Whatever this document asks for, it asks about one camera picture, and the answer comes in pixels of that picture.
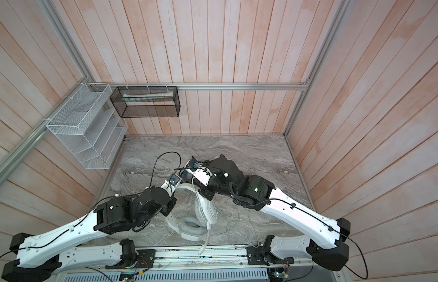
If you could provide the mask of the black headphones with blue band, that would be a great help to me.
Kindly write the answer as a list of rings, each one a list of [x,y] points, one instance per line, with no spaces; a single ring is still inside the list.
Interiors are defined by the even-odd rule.
[[[179,176],[183,183],[192,183],[193,176],[191,172],[189,172],[191,169],[194,169],[193,165],[187,165],[180,170]]]

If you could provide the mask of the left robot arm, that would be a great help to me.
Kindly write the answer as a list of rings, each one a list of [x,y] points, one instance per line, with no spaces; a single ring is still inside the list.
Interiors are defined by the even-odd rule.
[[[152,186],[135,195],[108,197],[85,216],[46,233],[16,234],[10,243],[16,259],[4,265],[1,278],[7,282],[43,282],[70,268],[134,267],[139,262],[138,252],[130,239],[105,247],[82,244],[130,230],[138,233],[157,214],[168,216],[176,201],[166,189]]]

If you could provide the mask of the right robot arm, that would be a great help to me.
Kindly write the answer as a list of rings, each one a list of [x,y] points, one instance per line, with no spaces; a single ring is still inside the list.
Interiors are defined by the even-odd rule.
[[[232,198],[233,203],[246,209],[276,217],[301,231],[309,242],[298,244],[301,252],[314,263],[331,271],[341,270],[349,260],[350,248],[346,240],[351,223],[321,216],[296,202],[274,183],[258,176],[246,176],[224,155],[211,161],[193,161],[192,176],[200,183],[200,193],[211,200],[214,195]]]

